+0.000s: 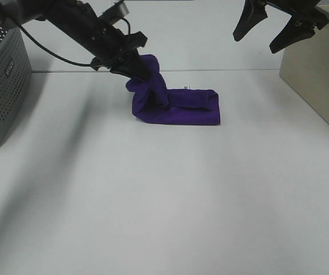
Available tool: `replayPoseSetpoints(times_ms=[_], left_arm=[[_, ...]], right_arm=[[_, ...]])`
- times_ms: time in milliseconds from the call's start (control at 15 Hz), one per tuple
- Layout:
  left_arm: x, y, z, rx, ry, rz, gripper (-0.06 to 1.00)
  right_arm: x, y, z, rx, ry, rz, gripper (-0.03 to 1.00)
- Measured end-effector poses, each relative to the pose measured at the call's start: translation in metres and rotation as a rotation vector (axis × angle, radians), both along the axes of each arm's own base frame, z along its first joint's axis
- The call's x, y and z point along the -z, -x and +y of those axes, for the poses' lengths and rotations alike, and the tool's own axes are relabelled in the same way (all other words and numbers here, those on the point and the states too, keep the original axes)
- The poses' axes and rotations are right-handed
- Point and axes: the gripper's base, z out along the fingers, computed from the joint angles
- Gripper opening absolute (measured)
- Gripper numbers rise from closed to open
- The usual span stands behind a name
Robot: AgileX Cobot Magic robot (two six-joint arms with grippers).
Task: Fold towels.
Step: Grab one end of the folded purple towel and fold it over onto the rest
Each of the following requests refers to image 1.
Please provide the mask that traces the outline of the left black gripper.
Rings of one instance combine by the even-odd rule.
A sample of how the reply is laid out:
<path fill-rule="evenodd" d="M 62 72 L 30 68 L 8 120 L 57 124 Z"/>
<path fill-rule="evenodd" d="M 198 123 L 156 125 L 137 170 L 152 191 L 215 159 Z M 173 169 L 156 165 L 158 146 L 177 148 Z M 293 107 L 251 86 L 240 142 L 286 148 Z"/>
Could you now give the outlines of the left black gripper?
<path fill-rule="evenodd" d="M 151 72 L 137 51 L 147 42 L 142 32 L 124 34 L 99 20 L 90 4 L 82 1 L 51 1 L 45 18 L 94 55 L 89 64 L 94 70 L 103 66 L 112 74 L 150 81 Z"/>

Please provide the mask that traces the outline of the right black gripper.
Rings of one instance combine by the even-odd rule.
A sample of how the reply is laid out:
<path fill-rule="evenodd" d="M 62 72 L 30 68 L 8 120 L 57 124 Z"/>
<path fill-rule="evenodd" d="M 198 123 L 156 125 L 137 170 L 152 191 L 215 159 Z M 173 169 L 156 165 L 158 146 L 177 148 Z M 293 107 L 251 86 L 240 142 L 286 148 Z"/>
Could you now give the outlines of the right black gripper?
<path fill-rule="evenodd" d="M 315 35 L 315 26 L 321 30 L 328 24 L 327 16 L 317 9 L 318 0 L 245 0 L 240 20 L 233 31 L 235 41 L 241 41 L 258 23 L 268 18 L 265 7 L 272 6 L 291 15 L 282 31 L 270 43 L 273 54 Z"/>

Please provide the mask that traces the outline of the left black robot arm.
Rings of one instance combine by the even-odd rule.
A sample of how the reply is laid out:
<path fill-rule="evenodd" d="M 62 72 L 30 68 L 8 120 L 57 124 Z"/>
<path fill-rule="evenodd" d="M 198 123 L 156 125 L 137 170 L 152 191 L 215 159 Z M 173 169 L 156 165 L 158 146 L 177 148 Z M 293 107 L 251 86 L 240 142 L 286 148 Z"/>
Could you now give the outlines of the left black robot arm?
<path fill-rule="evenodd" d="M 32 20 L 49 21 L 93 55 L 88 67 L 107 68 L 113 74 L 149 81 L 151 72 L 137 49 L 147 37 L 142 32 L 124 34 L 114 27 L 125 20 L 128 9 L 124 1 L 96 15 L 90 4 L 82 1 L 0 1 L 0 27 L 26 30 Z"/>

